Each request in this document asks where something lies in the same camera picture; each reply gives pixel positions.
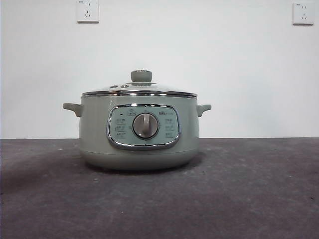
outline pot handle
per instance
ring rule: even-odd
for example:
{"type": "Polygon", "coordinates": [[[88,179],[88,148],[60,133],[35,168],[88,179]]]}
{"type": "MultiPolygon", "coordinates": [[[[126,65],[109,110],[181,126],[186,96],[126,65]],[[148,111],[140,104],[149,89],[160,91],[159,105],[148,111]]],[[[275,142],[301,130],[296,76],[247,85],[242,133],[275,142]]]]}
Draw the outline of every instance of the pot handle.
{"type": "Polygon", "coordinates": [[[73,111],[77,117],[82,116],[83,105],[73,103],[63,103],[63,108],[66,110],[73,111]]]}
{"type": "Polygon", "coordinates": [[[211,105],[196,106],[198,117],[201,117],[205,111],[211,110],[211,105]]]}

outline button icon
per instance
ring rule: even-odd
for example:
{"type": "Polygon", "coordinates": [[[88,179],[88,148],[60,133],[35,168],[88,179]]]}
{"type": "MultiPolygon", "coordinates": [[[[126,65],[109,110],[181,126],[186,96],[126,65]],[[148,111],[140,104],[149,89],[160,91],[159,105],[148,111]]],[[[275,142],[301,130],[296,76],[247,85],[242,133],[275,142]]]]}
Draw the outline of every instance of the button icon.
{"type": "Polygon", "coordinates": [[[174,123],[173,119],[165,119],[165,124],[172,124],[174,123]]]}
{"type": "Polygon", "coordinates": [[[126,120],[124,118],[116,119],[116,124],[126,124],[126,120]]]}
{"type": "Polygon", "coordinates": [[[165,133],[165,138],[174,138],[173,133],[172,132],[166,132],[165,133]]]}
{"type": "Polygon", "coordinates": [[[128,116],[135,116],[135,115],[136,115],[135,111],[133,109],[129,109],[128,116]]]}
{"type": "Polygon", "coordinates": [[[115,138],[126,138],[126,133],[118,132],[116,133],[115,138]]]}
{"type": "Polygon", "coordinates": [[[125,131],[126,131],[126,127],[125,127],[125,125],[116,126],[116,127],[115,127],[115,131],[116,131],[116,132],[125,132],[125,131]]]}
{"type": "Polygon", "coordinates": [[[174,125],[165,125],[165,130],[166,131],[174,131],[175,130],[175,127],[174,127],[174,125]]]}

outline electric hot pot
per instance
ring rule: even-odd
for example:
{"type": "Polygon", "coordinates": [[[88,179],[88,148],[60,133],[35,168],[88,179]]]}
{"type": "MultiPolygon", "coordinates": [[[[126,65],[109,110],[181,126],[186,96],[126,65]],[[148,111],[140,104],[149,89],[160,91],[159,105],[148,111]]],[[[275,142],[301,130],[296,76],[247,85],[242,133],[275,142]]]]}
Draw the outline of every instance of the electric hot pot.
{"type": "Polygon", "coordinates": [[[90,164],[117,170],[190,161],[198,150],[198,117],[211,105],[197,105],[197,94],[151,82],[150,71],[132,71],[131,79],[85,92],[81,104],[63,104],[80,118],[81,155],[90,164]]]}

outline wall outlet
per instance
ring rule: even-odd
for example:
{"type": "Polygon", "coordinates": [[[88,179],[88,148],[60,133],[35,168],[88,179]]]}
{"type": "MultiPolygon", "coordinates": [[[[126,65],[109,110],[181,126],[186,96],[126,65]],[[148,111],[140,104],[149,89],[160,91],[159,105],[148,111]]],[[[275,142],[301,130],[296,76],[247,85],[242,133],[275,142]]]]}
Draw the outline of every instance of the wall outlet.
{"type": "Polygon", "coordinates": [[[293,3],[293,24],[313,25],[315,23],[315,3],[314,2],[294,2],[293,3]]]}
{"type": "Polygon", "coordinates": [[[99,22],[99,1],[77,0],[76,20],[78,22],[99,22]]]}

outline glass lid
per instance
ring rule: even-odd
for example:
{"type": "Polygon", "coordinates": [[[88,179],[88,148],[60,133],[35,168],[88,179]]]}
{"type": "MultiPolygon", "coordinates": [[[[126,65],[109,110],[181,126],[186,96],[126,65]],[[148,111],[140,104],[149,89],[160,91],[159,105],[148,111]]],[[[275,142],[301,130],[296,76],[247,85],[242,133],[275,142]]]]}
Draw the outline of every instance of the glass lid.
{"type": "Polygon", "coordinates": [[[136,70],[131,72],[131,82],[116,84],[99,90],[85,92],[83,97],[94,96],[172,96],[197,98],[197,94],[172,89],[152,81],[152,72],[136,70]]]}

